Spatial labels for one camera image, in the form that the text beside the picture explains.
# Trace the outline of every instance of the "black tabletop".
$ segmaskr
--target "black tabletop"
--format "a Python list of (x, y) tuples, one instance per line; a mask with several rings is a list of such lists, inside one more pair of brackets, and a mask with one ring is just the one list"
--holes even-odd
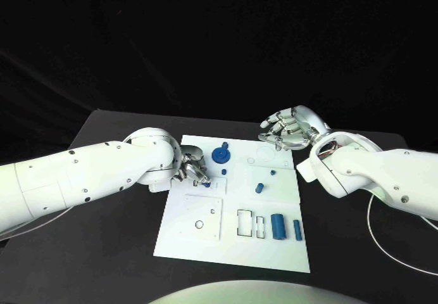
[[(256, 140), (256, 123), (94, 111), (71, 148), (125, 136), (143, 127), (182, 134)], [(360, 132), (383, 149), (404, 148), (396, 134)], [(298, 164), (308, 155), (293, 152)], [(74, 207), (40, 229), (12, 238), (0, 256), (0, 302), (146, 303), (207, 282), (256, 279), (321, 287), (370, 303), (424, 303), (438, 277), (414, 272), (380, 252), (367, 232), (370, 194), (331, 197), (298, 174), (309, 274), (152, 256), (167, 192), (133, 185)], [(419, 217), (374, 200), (371, 227), (384, 249), (438, 271), (438, 232)]]

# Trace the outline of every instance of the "small blue part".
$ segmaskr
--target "small blue part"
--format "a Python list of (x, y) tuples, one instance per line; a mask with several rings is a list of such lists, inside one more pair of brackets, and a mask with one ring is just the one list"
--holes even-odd
[(257, 184), (257, 187), (254, 188), (254, 192), (260, 193), (262, 192), (262, 183)]
[(230, 152), (227, 150), (227, 142), (221, 143), (220, 148), (213, 149), (211, 159), (215, 163), (226, 163), (230, 160)]
[(296, 239), (296, 241), (300, 241), (302, 237), (300, 237), (300, 228), (299, 228), (298, 220), (293, 220), (293, 230), (295, 230), (295, 239)]
[(285, 239), (285, 219), (282, 214), (270, 214), (272, 238)]

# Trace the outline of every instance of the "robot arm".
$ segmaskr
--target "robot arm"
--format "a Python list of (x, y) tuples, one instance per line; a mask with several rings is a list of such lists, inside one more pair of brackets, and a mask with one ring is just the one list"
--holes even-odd
[(135, 182), (151, 192), (168, 190), (174, 177), (210, 182), (203, 153), (154, 128), (135, 131), (123, 142), (102, 142), (0, 166), (0, 231), (126, 190)]
[(436, 154), (409, 149), (381, 151), (358, 134), (332, 132), (303, 106), (276, 112), (260, 127), (270, 123), (275, 125), (259, 139), (276, 150), (312, 145), (308, 159), (296, 165), (306, 182), (316, 179), (337, 198), (364, 189), (393, 208), (438, 220)]

